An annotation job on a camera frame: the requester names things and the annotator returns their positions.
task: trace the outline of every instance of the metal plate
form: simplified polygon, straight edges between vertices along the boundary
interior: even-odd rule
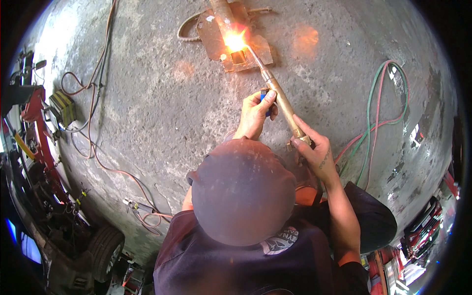
[[[240,2],[231,3],[235,20],[242,24],[248,25],[247,13]],[[258,67],[254,57],[248,49],[244,48],[244,54],[247,62],[244,64],[234,64],[231,58],[231,52],[223,41],[223,36],[219,30],[218,24],[214,19],[213,10],[209,9],[198,18],[197,31],[207,55],[212,60],[221,60],[225,72],[239,72],[253,67]],[[266,65],[273,63],[272,55],[270,54],[269,44],[260,35],[250,35],[248,44],[254,49],[256,54],[261,58]]]

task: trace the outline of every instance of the car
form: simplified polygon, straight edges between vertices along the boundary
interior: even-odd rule
[[[95,282],[110,279],[125,236],[113,225],[87,220],[81,208],[86,190],[64,190],[47,143],[47,137],[54,138],[46,130],[44,88],[28,84],[38,64],[22,67],[32,62],[32,52],[18,60],[10,96],[2,97],[1,197],[10,208],[4,221],[13,244],[27,258],[25,266],[34,270],[47,294],[95,294]]]
[[[439,200],[432,196],[418,216],[404,230],[405,236],[400,240],[406,259],[418,259],[436,239],[442,223],[442,207]]]

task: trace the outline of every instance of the man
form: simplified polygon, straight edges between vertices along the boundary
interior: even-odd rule
[[[247,97],[233,138],[187,174],[183,211],[156,261],[156,294],[369,293],[360,254],[391,241],[395,218],[352,183],[342,188],[328,138],[294,115],[315,148],[292,143],[326,188],[327,201],[306,206],[321,187],[297,184],[257,141],[269,108],[272,120],[278,114],[275,99]]]

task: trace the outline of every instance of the bright orange flame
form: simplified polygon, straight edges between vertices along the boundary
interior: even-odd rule
[[[240,34],[232,33],[224,38],[225,45],[229,47],[231,53],[240,51],[246,46],[243,40],[243,35],[246,31],[247,28],[245,28]]]

